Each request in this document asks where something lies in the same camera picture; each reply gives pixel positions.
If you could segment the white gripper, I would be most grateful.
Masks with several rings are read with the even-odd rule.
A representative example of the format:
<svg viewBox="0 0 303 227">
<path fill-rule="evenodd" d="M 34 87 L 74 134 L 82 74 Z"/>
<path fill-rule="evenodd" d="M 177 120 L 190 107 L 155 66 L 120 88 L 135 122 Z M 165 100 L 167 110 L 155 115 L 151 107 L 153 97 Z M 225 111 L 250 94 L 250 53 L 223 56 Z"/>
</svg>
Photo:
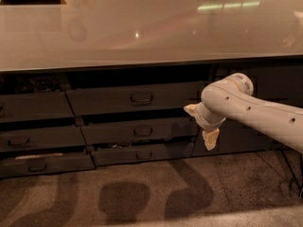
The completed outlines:
<svg viewBox="0 0 303 227">
<path fill-rule="evenodd" d="M 225 117 L 211 112 L 203 103 L 188 104 L 184 111 L 190 116 L 195 116 L 197 124 L 204 130 L 202 136 L 206 149 L 214 149 L 220 134 L 219 127 L 225 121 Z"/>
</svg>

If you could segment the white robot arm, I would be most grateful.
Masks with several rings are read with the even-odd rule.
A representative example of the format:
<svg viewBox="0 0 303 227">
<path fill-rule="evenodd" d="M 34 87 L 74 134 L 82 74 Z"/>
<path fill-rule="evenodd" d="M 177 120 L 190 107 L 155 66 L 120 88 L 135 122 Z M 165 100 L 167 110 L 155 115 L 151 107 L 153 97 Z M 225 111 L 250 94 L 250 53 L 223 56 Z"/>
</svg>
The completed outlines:
<svg viewBox="0 0 303 227">
<path fill-rule="evenodd" d="M 200 103 L 184 107 L 202 129 L 206 149 L 216 147 L 219 127 L 229 118 L 302 153 L 303 110 L 258 99 L 253 92 L 252 80 L 236 73 L 208 84 L 201 92 Z"/>
</svg>

